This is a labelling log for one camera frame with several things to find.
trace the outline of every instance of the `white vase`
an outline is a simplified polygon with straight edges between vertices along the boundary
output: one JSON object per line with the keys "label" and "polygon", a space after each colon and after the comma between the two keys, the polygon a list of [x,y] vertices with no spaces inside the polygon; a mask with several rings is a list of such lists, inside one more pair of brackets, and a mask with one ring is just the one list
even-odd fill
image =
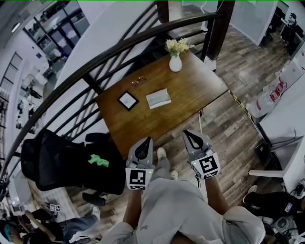
{"label": "white vase", "polygon": [[171,71],[178,72],[182,68],[182,62],[179,57],[179,54],[177,56],[172,56],[170,60],[170,69]]}

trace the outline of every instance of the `table top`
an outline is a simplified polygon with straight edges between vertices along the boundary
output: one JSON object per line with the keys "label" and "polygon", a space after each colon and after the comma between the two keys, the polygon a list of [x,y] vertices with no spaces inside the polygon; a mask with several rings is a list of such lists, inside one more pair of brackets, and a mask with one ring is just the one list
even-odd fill
{"label": "table top", "polygon": [[[153,140],[228,91],[226,84],[193,53],[180,54],[182,69],[169,69],[170,55],[135,71],[96,98],[101,115],[124,158],[138,140]],[[133,85],[139,77],[146,80]],[[171,103],[149,109],[146,95],[167,88]],[[128,111],[117,100],[125,91],[139,102]]]}

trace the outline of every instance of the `metal railing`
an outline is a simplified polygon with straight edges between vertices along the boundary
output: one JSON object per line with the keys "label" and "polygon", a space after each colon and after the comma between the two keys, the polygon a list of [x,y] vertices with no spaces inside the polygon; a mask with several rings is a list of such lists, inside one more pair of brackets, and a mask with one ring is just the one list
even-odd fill
{"label": "metal railing", "polygon": [[[90,72],[94,69],[96,69],[99,66],[103,66],[106,62],[108,62],[111,58],[117,58],[126,50],[131,50],[135,45],[146,41],[148,39],[157,37],[161,34],[166,34],[167,32],[183,27],[183,26],[188,26],[192,25],[195,23],[203,22],[203,21],[208,21],[208,32],[205,35],[205,39],[202,41],[198,41],[196,44],[202,44],[203,43],[203,48],[201,51],[198,51],[197,53],[201,52],[200,58],[201,60],[204,61],[207,49],[209,46],[209,40],[211,37],[212,33],[212,28],[214,24],[214,20],[222,18],[222,14],[218,13],[211,13],[211,14],[205,14],[201,16],[195,16],[195,17],[190,17],[190,18],[183,18],[179,20],[174,20],[171,22],[167,22],[162,25],[158,25],[156,27],[150,27],[147,28],[147,30],[134,34],[133,36],[121,40],[118,42],[116,45],[112,46],[108,50],[104,51],[103,53],[97,55],[94,57],[92,60],[87,62],[85,65],[83,65],[81,68],[79,68],[75,73],[73,73],[70,77],[68,77],[64,82],[62,82],[46,99],[43,101],[43,103],[37,108],[37,110],[34,112],[34,114],[30,117],[30,119],[27,121],[27,123],[24,125],[22,128],[21,132],[17,136],[16,140],[11,146],[10,151],[6,155],[6,160],[5,163],[2,167],[1,173],[0,173],[0,180],[3,179],[3,176],[5,175],[5,172],[7,170],[7,167],[14,156],[17,148],[19,147],[20,143],[22,140],[25,138],[31,127],[40,119],[40,117],[54,104],[54,102],[59,99],[70,87],[72,87],[75,83],[84,80],[89,87],[84,89],[82,92],[77,94],[71,101],[69,101],[63,108],[61,108],[54,117],[52,117],[44,126],[44,128],[48,128],[62,113],[64,113],[71,105],[73,105],[78,99],[80,99],[83,95],[89,93],[91,90],[94,90],[97,94],[101,94],[103,90],[106,87],[106,84],[103,84],[102,87],[100,85],[102,84],[103,81],[106,79],[109,80],[110,77],[112,77],[116,72],[120,71],[124,67],[133,64],[134,62],[138,61],[141,57],[144,55],[156,51],[158,48],[164,47],[164,45],[160,45],[158,47],[153,47],[150,49],[145,50],[141,54],[137,55],[136,57],[133,57],[127,61],[124,59],[126,56],[124,55],[122,58],[122,61],[119,62],[119,64],[111,69],[107,69],[106,73],[99,79],[97,79],[97,76],[94,78],[91,77]],[[191,37],[194,35],[198,35],[200,33],[203,33],[202,30],[194,31],[192,33],[188,33],[186,35],[180,36],[176,39],[180,38],[186,38],[186,37]],[[70,118],[68,118],[64,123],[62,123],[61,126],[59,126],[54,132],[58,133],[65,125],[67,125],[71,120],[76,118],[77,116],[80,115],[82,111],[85,109],[89,108],[91,105],[95,103],[95,100],[92,98],[89,102],[86,104],[84,103],[80,109],[78,109]],[[86,122],[90,117],[93,115],[97,114],[99,112],[98,109],[90,112],[87,116],[83,116],[83,118],[79,121],[76,122],[71,129],[69,129],[63,137],[67,137],[75,128],[78,126],[82,125],[84,122]],[[91,124],[88,126],[84,127],[80,132],[77,132],[70,140],[74,140],[77,138],[79,135],[84,133],[87,129],[89,129],[91,126],[93,126],[95,123],[97,123],[99,120],[101,120],[102,117],[98,116]]]}

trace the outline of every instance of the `black office chair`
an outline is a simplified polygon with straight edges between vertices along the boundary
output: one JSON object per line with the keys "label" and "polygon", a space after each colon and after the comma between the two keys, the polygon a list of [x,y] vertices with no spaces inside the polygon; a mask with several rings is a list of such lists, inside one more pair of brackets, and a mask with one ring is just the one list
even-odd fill
{"label": "black office chair", "polygon": [[303,34],[304,31],[299,25],[296,25],[295,31],[301,38],[304,36],[304,34]]}
{"label": "black office chair", "polygon": [[[83,193],[83,199],[94,205],[105,205],[101,193],[120,195],[125,186],[125,161],[109,135],[92,133],[87,142],[70,142],[43,129],[35,139],[24,141],[21,150],[23,174],[33,180],[41,191],[64,186],[86,187],[97,192]],[[92,156],[107,160],[109,166],[92,162]]]}

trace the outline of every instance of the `window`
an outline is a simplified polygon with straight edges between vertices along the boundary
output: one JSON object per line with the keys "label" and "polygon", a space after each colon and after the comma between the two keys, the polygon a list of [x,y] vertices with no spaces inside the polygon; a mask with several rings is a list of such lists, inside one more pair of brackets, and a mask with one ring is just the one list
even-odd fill
{"label": "window", "polygon": [[24,30],[53,64],[70,55],[88,27],[78,2],[67,0],[53,1]]}
{"label": "window", "polygon": [[34,19],[26,25],[25,30],[35,41],[39,41],[45,35],[44,31],[39,26],[39,23]]}
{"label": "window", "polygon": [[19,65],[21,64],[21,61],[22,61],[22,58],[21,58],[18,54],[15,53],[15,55],[13,56],[13,58],[12,58],[12,60],[11,60],[10,63],[11,63],[14,67],[18,68]]}
{"label": "window", "polygon": [[9,64],[9,66],[7,67],[7,70],[4,74],[4,77],[6,79],[8,79],[9,81],[11,81],[12,83],[14,83],[14,78],[15,78],[17,71],[18,70],[13,65]]}
{"label": "window", "polygon": [[15,53],[6,68],[2,80],[0,81],[0,108],[3,108],[3,104],[1,102],[8,102],[9,100],[10,91],[21,61],[22,58],[17,53]]}

